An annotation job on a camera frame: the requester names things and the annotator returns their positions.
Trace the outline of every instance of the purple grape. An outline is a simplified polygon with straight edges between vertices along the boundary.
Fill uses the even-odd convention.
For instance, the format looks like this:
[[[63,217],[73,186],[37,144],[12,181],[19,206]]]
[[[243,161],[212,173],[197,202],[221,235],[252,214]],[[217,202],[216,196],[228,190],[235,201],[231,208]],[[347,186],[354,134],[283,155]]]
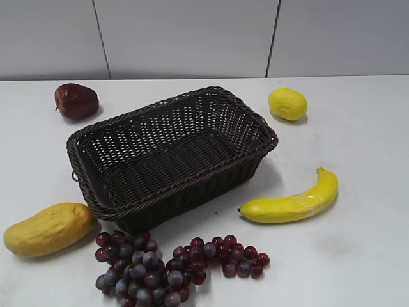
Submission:
[[[158,271],[159,274],[163,274],[165,272],[165,263],[162,259],[158,259],[158,264],[155,267],[155,270]]]
[[[128,286],[128,294],[132,298],[136,298],[136,292],[139,290],[139,285],[136,282],[131,282]]]
[[[250,265],[247,261],[241,261],[237,265],[237,275],[241,278],[250,276]]]
[[[103,290],[108,287],[107,283],[104,280],[104,275],[99,275],[96,279],[95,286],[98,290]]]
[[[147,288],[139,288],[136,292],[136,300],[139,304],[148,304],[152,302],[152,292]]]
[[[230,257],[233,260],[242,261],[244,260],[244,251],[242,251],[240,248],[233,248]]]
[[[116,244],[109,244],[106,247],[104,247],[104,253],[108,259],[113,259],[119,256],[120,249]]]
[[[143,256],[142,263],[147,268],[153,268],[158,264],[158,255],[154,251],[149,251]]]
[[[128,294],[128,283],[125,279],[120,279],[115,285],[115,292],[120,296]]]
[[[155,240],[149,240],[146,243],[146,247],[145,247],[146,251],[156,251],[157,249],[158,249],[158,242],[156,242]]]
[[[175,258],[179,258],[181,254],[186,253],[186,250],[183,246],[178,246],[177,248],[174,249],[173,251],[173,256]]]
[[[110,268],[107,273],[104,275],[104,281],[109,286],[115,286],[116,282],[120,280],[121,275],[114,270],[114,268]]]
[[[114,269],[118,273],[122,273],[123,270],[127,267],[128,262],[125,259],[119,259],[117,262],[114,264]]]
[[[155,289],[159,287],[160,275],[157,271],[146,272],[143,281],[148,288]]]
[[[146,268],[143,264],[135,264],[130,268],[130,277],[134,280],[142,279],[146,273]]]
[[[121,297],[119,303],[121,307],[135,307],[136,305],[136,301],[128,297]]]
[[[167,283],[169,286],[177,287],[183,283],[183,275],[180,271],[173,270],[167,277]]]
[[[203,247],[203,255],[206,258],[211,258],[216,255],[216,245],[213,243],[206,243]]]
[[[144,251],[136,251],[133,255],[132,255],[132,263],[133,264],[141,264],[142,263],[142,258],[145,255]]]
[[[132,249],[132,246],[129,243],[121,244],[121,246],[120,246],[120,258],[129,259],[130,257],[132,257],[133,252],[134,252],[134,250]]]
[[[126,279],[130,278],[130,268],[131,268],[131,266],[132,266],[132,264],[127,265],[127,267],[124,268],[124,270],[123,270],[123,277],[126,278]]]
[[[177,292],[170,292],[165,297],[166,307],[178,307],[181,304],[180,294]]]
[[[162,288],[156,288],[154,291],[152,291],[152,295],[153,295],[153,302],[155,304],[161,303],[164,301],[165,296],[166,296],[167,291]]]
[[[223,275],[225,277],[235,277],[236,276],[236,266],[232,263],[226,263],[222,266]]]

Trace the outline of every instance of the white table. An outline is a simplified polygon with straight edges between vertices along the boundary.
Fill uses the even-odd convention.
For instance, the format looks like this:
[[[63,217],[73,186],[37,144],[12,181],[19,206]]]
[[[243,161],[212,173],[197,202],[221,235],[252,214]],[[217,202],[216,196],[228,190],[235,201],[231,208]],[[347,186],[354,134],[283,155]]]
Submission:
[[[85,125],[160,99],[217,85],[264,116],[278,147],[246,184],[152,231],[170,259],[174,247],[200,236],[234,234],[267,252],[263,280],[227,279],[213,271],[185,306],[409,306],[409,76],[177,81],[76,81],[93,88],[103,113],[68,123],[54,110],[64,81],[0,83],[0,231],[63,201],[83,202],[71,179],[67,138]],[[279,87],[303,93],[308,119],[270,116]],[[299,223],[256,226],[236,208],[254,198],[299,193],[316,168],[339,176],[339,197],[324,214]],[[111,231],[113,225],[104,224]],[[43,260],[23,261],[0,245],[0,306],[118,306],[95,288],[107,269],[88,236]]]

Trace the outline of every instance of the brown wicker basket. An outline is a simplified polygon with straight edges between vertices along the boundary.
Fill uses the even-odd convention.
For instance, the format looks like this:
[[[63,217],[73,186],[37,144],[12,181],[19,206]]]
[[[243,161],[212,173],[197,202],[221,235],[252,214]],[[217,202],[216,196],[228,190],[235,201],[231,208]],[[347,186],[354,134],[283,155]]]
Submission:
[[[135,233],[250,179],[277,142],[243,101],[209,87],[83,128],[67,150],[94,214]]]

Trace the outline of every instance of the lemon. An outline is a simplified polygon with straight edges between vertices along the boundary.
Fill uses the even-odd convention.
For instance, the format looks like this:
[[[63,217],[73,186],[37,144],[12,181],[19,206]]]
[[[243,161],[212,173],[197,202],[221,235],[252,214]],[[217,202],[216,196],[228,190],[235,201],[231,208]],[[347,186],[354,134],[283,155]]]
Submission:
[[[279,88],[268,97],[271,112],[285,120],[299,120],[307,113],[307,99],[290,88]]]

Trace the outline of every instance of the banana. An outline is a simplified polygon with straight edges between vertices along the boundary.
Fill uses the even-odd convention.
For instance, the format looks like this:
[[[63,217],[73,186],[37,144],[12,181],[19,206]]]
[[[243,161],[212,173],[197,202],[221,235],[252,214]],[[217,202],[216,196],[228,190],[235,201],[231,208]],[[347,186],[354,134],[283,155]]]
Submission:
[[[308,191],[285,198],[252,200],[237,210],[258,223],[286,223],[311,217],[328,208],[338,194],[336,174],[322,167],[317,174],[316,186]]]

